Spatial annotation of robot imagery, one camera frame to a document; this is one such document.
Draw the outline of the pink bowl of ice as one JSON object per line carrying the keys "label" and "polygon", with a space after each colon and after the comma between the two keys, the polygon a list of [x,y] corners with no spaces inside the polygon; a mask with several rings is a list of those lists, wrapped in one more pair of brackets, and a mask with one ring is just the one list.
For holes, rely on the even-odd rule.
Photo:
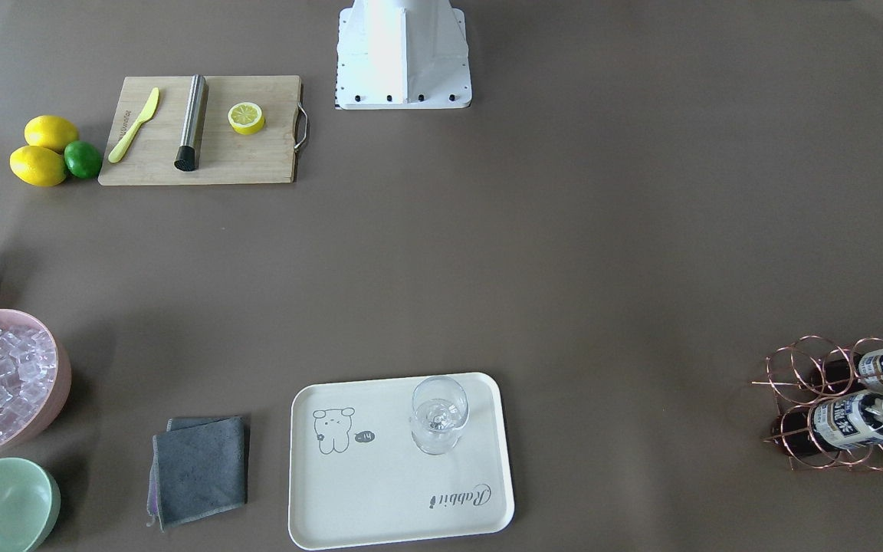
{"label": "pink bowl of ice", "polygon": [[0,452],[46,429],[71,390],[71,366],[36,317],[0,310]]}

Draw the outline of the tea bottle white cap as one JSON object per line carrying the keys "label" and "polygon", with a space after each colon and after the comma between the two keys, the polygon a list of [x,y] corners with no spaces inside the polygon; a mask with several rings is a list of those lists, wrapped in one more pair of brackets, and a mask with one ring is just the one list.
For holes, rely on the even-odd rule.
{"label": "tea bottle white cap", "polygon": [[798,406],[772,422],[770,442],[793,458],[883,445],[883,395],[862,391]]}
{"label": "tea bottle white cap", "polygon": [[862,391],[883,395],[883,349],[865,354],[830,354],[807,376],[807,387],[825,395]]}

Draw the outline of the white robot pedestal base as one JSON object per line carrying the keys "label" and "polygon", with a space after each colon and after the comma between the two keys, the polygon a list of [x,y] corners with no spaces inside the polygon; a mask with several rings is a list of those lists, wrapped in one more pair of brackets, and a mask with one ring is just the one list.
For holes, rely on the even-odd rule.
{"label": "white robot pedestal base", "polygon": [[445,110],[472,104],[464,12],[448,1],[354,1],[339,13],[334,107]]}

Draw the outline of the bamboo cutting board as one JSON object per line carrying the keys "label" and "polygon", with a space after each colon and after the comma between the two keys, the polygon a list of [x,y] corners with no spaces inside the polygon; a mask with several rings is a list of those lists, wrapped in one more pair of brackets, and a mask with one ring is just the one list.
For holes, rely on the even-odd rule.
{"label": "bamboo cutting board", "polygon": [[[307,122],[299,122],[302,78],[281,76],[206,76],[199,164],[185,172],[175,167],[185,126],[190,76],[126,77],[113,115],[106,153],[122,139],[151,90],[159,91],[153,118],[144,123],[125,157],[103,162],[102,186],[210,186],[290,184],[297,171],[297,147]],[[250,101],[262,108],[265,126],[254,135],[236,133],[227,120],[232,105]]]}

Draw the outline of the steel muddler black tip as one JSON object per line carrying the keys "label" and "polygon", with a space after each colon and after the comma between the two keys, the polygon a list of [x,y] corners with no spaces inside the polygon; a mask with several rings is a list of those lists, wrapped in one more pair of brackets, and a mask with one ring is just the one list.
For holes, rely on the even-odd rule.
{"label": "steel muddler black tip", "polygon": [[194,74],[189,88],[185,118],[179,147],[176,148],[174,167],[182,172],[196,171],[199,167],[201,140],[209,88],[203,74]]}

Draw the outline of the green lime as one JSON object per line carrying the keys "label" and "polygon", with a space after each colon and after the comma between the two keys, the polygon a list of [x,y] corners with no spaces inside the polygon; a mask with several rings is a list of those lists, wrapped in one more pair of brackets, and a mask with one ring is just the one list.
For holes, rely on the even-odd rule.
{"label": "green lime", "polygon": [[96,179],[103,166],[102,153],[83,140],[68,143],[64,147],[63,160],[67,172],[78,179]]}

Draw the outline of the yellow plastic knife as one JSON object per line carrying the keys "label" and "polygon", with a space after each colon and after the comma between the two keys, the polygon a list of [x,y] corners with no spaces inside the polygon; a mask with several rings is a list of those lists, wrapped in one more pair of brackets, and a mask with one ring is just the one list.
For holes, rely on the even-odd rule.
{"label": "yellow plastic knife", "polygon": [[108,154],[107,160],[110,163],[119,163],[125,157],[127,150],[132,146],[141,127],[144,123],[148,123],[154,118],[160,104],[160,95],[160,88],[152,88],[143,108],[138,112],[138,116],[127,128],[125,135],[120,137],[118,143],[112,148],[111,153]]}

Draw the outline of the cream rabbit serving tray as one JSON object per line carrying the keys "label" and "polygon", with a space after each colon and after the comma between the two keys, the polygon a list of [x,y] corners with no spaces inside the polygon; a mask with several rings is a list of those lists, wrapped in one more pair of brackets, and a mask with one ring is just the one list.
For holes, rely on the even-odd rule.
{"label": "cream rabbit serving tray", "polygon": [[455,447],[429,455],[410,420],[422,378],[314,384],[291,406],[288,532],[305,550],[491,534],[515,513],[500,387],[453,375],[468,396]]}

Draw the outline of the copper wire bottle basket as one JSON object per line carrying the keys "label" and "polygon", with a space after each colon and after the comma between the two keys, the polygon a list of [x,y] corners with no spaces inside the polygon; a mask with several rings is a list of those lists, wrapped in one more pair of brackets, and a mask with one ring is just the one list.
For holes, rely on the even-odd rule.
{"label": "copper wire bottle basket", "polygon": [[765,357],[760,385],[777,409],[765,441],[792,468],[883,471],[883,340],[800,338]]}

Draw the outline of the clear wine glass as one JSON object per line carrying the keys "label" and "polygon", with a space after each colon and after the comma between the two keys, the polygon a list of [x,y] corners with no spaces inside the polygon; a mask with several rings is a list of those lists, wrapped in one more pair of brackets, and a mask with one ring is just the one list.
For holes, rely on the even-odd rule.
{"label": "clear wine glass", "polygon": [[469,413],[468,395],[454,377],[430,376],[419,382],[412,392],[409,419],[412,440],[427,455],[449,453],[461,440]]}

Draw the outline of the folded grey cloth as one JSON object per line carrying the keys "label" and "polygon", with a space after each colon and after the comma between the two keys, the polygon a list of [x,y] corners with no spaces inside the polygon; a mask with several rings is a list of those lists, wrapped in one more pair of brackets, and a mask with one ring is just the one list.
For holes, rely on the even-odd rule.
{"label": "folded grey cloth", "polygon": [[248,427],[241,416],[172,417],[152,437],[147,513],[161,531],[248,503]]}

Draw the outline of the yellow lemon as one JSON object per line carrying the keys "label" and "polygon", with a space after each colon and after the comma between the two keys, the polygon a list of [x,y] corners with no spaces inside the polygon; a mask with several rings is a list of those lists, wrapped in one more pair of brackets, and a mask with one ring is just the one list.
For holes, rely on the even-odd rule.
{"label": "yellow lemon", "polygon": [[9,166],[22,182],[32,186],[58,186],[67,179],[61,154],[43,146],[22,146],[9,157]]}
{"label": "yellow lemon", "polygon": [[47,114],[34,117],[25,124],[24,138],[29,146],[63,153],[67,146],[80,139],[80,132],[66,118]]}

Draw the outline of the half lemon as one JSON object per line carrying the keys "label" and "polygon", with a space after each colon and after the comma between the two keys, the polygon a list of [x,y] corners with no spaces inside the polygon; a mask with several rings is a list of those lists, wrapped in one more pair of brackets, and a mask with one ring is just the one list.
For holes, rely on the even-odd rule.
{"label": "half lemon", "polygon": [[228,109],[227,120],[231,129],[242,136],[255,135],[264,129],[266,123],[264,110],[248,101],[232,105]]}

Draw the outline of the green bowl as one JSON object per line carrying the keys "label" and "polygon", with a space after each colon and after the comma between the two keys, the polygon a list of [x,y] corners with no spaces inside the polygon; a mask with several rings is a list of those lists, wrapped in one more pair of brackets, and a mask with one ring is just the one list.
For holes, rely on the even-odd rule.
{"label": "green bowl", "polygon": [[58,483],[25,458],[0,458],[0,551],[35,551],[56,524]]}

